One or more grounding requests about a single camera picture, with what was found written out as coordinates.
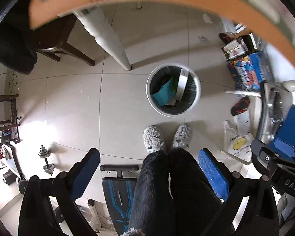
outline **jeans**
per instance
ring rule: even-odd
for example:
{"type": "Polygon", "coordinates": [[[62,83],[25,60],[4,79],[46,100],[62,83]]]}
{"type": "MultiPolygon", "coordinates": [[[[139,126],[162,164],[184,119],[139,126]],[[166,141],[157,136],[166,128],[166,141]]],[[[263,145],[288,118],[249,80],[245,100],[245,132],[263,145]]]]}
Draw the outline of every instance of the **jeans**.
{"type": "Polygon", "coordinates": [[[199,236],[221,206],[189,152],[157,151],[143,161],[129,228],[142,229],[146,236],[199,236]]]}

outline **foot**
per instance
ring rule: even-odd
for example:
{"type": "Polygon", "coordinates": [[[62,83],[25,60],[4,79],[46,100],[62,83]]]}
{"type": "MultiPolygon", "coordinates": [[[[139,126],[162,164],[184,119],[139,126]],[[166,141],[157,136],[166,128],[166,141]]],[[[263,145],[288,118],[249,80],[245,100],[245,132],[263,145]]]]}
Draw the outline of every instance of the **foot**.
{"type": "Polygon", "coordinates": [[[160,150],[166,151],[161,129],[156,125],[149,126],[144,130],[143,140],[149,154],[160,150]]]}
{"type": "Polygon", "coordinates": [[[191,140],[192,128],[187,124],[181,124],[174,135],[172,148],[189,148],[191,140]]]}

